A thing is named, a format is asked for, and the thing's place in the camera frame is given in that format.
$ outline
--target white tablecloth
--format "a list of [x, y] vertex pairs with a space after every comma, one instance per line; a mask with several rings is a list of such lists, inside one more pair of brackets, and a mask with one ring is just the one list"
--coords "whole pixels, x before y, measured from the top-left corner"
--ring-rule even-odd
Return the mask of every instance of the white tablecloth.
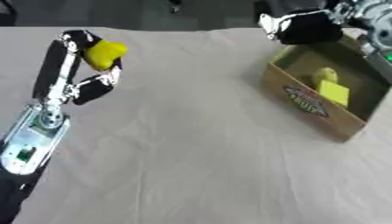
[[[65, 29], [0, 31], [2, 133]], [[336, 143], [260, 91], [280, 48], [261, 29], [90, 30], [129, 47], [122, 83], [66, 107], [72, 128], [15, 224], [392, 223], [391, 95]]]

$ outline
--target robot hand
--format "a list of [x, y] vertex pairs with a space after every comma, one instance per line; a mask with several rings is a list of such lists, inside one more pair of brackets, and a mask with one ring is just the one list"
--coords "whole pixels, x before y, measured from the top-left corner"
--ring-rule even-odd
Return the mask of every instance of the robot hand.
[[[121, 56], [126, 51], [124, 45], [109, 43], [89, 31], [65, 31], [50, 45], [32, 97], [57, 105], [69, 99], [81, 105], [99, 98], [117, 84], [122, 71]], [[82, 59], [101, 74], [74, 85]]]
[[[52, 42], [34, 85], [33, 103], [0, 141], [0, 224], [15, 219], [67, 133], [71, 119], [61, 106], [69, 100], [81, 105], [111, 91], [125, 52], [124, 45], [88, 31], [65, 31]], [[100, 74], [74, 85], [81, 60]]]

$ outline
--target printed logo on box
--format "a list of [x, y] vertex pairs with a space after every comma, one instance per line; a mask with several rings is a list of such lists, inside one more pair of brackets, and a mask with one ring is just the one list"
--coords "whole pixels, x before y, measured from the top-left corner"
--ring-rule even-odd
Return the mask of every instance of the printed logo on box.
[[312, 91], [303, 87], [284, 86], [284, 92], [304, 112], [329, 117], [326, 108]]

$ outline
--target robotic arm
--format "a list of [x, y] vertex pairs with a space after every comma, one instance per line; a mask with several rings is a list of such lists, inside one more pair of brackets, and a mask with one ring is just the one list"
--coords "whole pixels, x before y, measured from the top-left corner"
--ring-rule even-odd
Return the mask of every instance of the robotic arm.
[[317, 1], [301, 10], [291, 8], [284, 15], [276, 14], [268, 1], [258, 6], [259, 25], [269, 39], [280, 39], [286, 45], [337, 41], [344, 26], [361, 28], [365, 34], [358, 40], [365, 59], [392, 83], [392, 1]]
[[[46, 54], [31, 104], [0, 142], [0, 224], [12, 223], [71, 125], [62, 105], [82, 105], [110, 92], [126, 47], [89, 31], [65, 31]], [[99, 74], [73, 84], [82, 60]]]

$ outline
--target yellow ball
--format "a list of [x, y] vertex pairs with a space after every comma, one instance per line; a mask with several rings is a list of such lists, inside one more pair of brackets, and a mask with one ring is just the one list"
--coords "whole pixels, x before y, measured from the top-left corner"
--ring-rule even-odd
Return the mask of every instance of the yellow ball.
[[320, 68], [312, 76], [314, 86], [318, 86], [321, 81], [330, 81], [332, 83], [338, 84], [339, 77], [335, 70], [330, 67]]

